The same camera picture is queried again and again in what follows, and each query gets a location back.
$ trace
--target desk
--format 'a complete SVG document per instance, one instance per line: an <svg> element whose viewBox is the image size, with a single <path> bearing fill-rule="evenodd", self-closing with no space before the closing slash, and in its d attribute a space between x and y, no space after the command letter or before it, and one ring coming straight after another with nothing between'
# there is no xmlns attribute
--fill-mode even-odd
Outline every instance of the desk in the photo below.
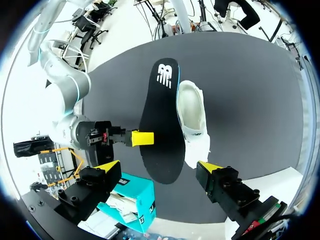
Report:
<svg viewBox="0 0 320 240"><path fill-rule="evenodd" d="M270 42L232 32L166 37L130 49L89 73L83 113L92 121L137 129L154 63L174 58L180 80L203 90L208 161L232 166L243 180L295 168L303 139L303 105L298 65L290 52ZM151 179L139 147L114 145L125 173ZM212 204L184 163L172 184L154 182L157 216L185 223L221 223L226 215Z"/></svg>

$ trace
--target cardboard box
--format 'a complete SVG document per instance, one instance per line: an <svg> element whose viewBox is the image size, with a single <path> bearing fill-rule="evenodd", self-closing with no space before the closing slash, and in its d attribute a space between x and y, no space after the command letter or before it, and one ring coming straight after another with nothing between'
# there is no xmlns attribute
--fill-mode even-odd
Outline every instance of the cardboard box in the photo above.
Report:
<svg viewBox="0 0 320 240"><path fill-rule="evenodd" d="M156 217L154 183L149 179L123 172L122 178L113 189L113 192L135 200L136 220L126 223L119 210L110 207L106 203L99 203L97 208L128 228L143 234L146 233Z"/></svg>

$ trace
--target white sneaker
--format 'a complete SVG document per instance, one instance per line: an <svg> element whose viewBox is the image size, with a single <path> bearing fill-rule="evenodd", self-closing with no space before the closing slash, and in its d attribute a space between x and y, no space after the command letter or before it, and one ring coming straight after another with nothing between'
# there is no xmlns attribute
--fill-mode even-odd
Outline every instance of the white sneaker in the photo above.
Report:
<svg viewBox="0 0 320 240"><path fill-rule="evenodd" d="M210 136L207 131L204 95L192 81L182 81L177 95L177 112L185 139L185 159L195 169L198 161L207 162Z"/></svg>

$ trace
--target office chair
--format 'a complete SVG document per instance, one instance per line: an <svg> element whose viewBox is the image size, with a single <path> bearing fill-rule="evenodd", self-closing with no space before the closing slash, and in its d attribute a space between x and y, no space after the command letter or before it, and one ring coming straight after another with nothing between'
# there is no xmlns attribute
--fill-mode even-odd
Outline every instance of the office chair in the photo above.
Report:
<svg viewBox="0 0 320 240"><path fill-rule="evenodd" d="M225 18L229 8L229 4L231 2L235 2L237 5L239 5L242 8L244 14L246 14L245 18L238 21L238 25L240 25L242 28L248 30L252 26L256 25L258 22L260 22L258 14L252 8L252 6L250 6L250 4L247 3L246 0L215 0L213 8L215 11L220 13L220 16L222 18Z"/></svg>
<svg viewBox="0 0 320 240"><path fill-rule="evenodd" d="M90 49L94 49L92 45L96 41L99 45L101 42L98 40L98 36L102 33L109 32L108 30L99 30L97 33L95 31L97 30L97 26L92 24L88 19L86 19L84 16L80 16L74 25L85 35L83 37L76 36L77 38L82 38L81 40L81 50L84 48L84 45L91 39Z"/></svg>
<svg viewBox="0 0 320 240"><path fill-rule="evenodd" d="M99 21L103 21L105 16L110 14L112 15L112 10L117 9L117 7L112 7L107 3L104 3L103 1L100 3L93 3L95 10L90 12L90 17L92 21L95 23L98 23Z"/></svg>

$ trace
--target white floor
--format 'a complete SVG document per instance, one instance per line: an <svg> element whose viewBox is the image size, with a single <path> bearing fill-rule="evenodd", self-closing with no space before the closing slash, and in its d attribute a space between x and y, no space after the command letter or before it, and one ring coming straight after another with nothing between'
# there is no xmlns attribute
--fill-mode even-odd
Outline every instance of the white floor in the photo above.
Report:
<svg viewBox="0 0 320 240"><path fill-rule="evenodd" d="M94 49L90 54L88 70L89 72L93 71L96 67L108 61L109 59L131 49L137 47L139 45L148 43L152 41L151 32L155 31L157 26L156 20L151 15L151 12L147 8L147 6L143 3L139 6L133 6L134 0L118 0L115 4L115 9L113 14L107 16L103 23L101 23L102 30L109 30L107 34L101 36L102 44L95 44ZM193 15L193 8L190 0L183 1L186 7L186 10L189 15ZM189 19L198 23L200 20L200 7L197 0L192 0L195 16L190 16ZM252 2L248 0L248 3L255 9L257 14L260 17L260 22L255 26L251 27L247 33L256 38L260 38L267 41L266 36L263 34L259 27L263 27L265 32L269 37L272 36L275 31L277 24L279 22L279 16L275 12L269 12L267 9L263 10L263 7L258 2ZM214 8L215 0L204 0L204 4L206 5L206 17L207 21L217 21L218 19L214 17ZM165 4L166 8L171 8L172 4L167 2ZM150 29L144 20L144 17L140 14L139 10L144 15L144 11L147 16L147 20L150 25ZM161 6L155 6L157 12L161 12ZM235 19L241 20L245 17L241 8L232 7L231 8L231 16ZM172 14L168 14L166 16L166 22L171 25L175 25L177 21L177 17ZM218 23L213 24L214 27L221 31ZM232 23L226 21L221 24L222 30L224 32L236 32L239 33L239 28L233 29ZM283 36L285 39L291 39L298 41L298 37L295 34L290 34L292 29L283 23L279 29L278 36Z"/></svg>

